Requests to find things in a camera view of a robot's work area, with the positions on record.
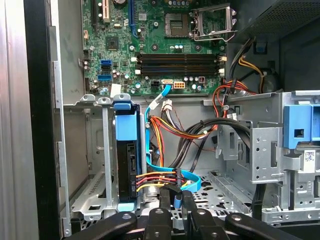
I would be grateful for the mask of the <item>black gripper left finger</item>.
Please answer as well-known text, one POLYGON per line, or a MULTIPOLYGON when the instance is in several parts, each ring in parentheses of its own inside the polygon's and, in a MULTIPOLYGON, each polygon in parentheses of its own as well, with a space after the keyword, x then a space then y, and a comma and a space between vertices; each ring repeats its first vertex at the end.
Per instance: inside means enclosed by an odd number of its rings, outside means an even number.
MULTIPOLYGON (((102 221, 102 232, 97 240, 110 240, 114 237, 132 231, 138 223, 138 218, 132 213, 119 213, 102 221)), ((160 188, 159 207, 149 212, 148 221, 144 229, 145 240, 170 240, 172 231, 171 197, 168 186, 160 188)))

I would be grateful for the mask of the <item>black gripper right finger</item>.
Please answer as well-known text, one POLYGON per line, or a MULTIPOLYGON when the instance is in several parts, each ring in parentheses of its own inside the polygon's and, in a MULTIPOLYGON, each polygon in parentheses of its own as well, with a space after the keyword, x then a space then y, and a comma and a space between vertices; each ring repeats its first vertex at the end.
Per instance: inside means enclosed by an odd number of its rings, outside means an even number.
POLYGON ((188 240, 286 240, 288 234, 242 213, 229 213, 218 224, 211 212, 198 208, 193 194, 182 191, 182 215, 188 240))

